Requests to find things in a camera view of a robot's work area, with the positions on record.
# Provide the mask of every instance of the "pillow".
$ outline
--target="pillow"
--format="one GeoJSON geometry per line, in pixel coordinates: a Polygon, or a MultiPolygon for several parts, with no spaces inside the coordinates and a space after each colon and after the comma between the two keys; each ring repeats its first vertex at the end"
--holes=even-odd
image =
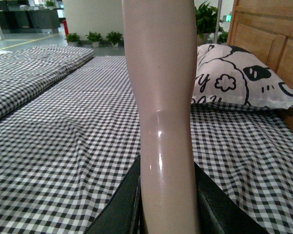
{"type": "Polygon", "coordinates": [[[205,44],[198,47],[192,103],[226,110],[289,109],[293,89],[250,52],[205,44]]]}

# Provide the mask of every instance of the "gingham bed sheet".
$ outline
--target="gingham bed sheet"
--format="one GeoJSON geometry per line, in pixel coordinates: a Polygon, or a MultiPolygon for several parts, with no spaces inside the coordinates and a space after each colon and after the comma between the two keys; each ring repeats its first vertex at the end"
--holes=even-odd
{"type": "Polygon", "coordinates": [[[0,55],[0,118],[82,66],[93,50],[37,46],[0,55]]]}
{"type": "MultiPolygon", "coordinates": [[[[293,133],[193,105],[195,162],[269,233],[293,233],[293,133]]],[[[140,153],[124,57],[95,57],[0,121],[0,233],[83,233],[140,153]]]]}

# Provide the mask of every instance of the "prosthetic leg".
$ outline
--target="prosthetic leg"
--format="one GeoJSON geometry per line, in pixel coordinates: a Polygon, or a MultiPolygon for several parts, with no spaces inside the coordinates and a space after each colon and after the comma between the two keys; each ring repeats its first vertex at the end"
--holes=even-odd
{"type": "Polygon", "coordinates": [[[193,0],[123,0],[125,54],[141,125],[146,233],[199,233],[190,133],[193,0]]]}

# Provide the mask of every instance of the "wooden bed frame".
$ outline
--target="wooden bed frame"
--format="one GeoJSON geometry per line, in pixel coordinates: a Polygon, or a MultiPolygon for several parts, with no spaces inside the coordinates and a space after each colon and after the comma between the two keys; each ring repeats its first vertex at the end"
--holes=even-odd
{"type": "MultiPolygon", "coordinates": [[[[228,44],[256,55],[293,89],[293,0],[235,0],[228,44]]],[[[279,111],[293,131],[293,108],[279,111]]]]}

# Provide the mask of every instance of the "yellow floor line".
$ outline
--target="yellow floor line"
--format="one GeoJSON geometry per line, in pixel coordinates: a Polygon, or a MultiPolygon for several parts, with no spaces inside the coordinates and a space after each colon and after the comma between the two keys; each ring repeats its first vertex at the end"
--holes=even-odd
{"type": "Polygon", "coordinates": [[[60,35],[60,34],[62,34],[62,33],[57,33],[57,34],[54,34],[54,35],[51,35],[51,36],[48,36],[48,37],[45,37],[45,38],[39,38],[39,39],[35,39],[35,40],[26,41],[26,42],[23,42],[23,43],[20,43],[20,44],[3,47],[3,48],[0,48],[0,50],[5,50],[5,49],[12,48],[12,47],[15,47],[15,46],[24,45],[24,44],[27,44],[27,43],[32,43],[34,41],[38,41],[38,40],[43,40],[43,39],[46,39],[46,38],[55,37],[55,36],[60,35]]]}
{"type": "Polygon", "coordinates": [[[4,40],[14,41],[14,40],[32,40],[32,39],[4,39],[4,40]]]}

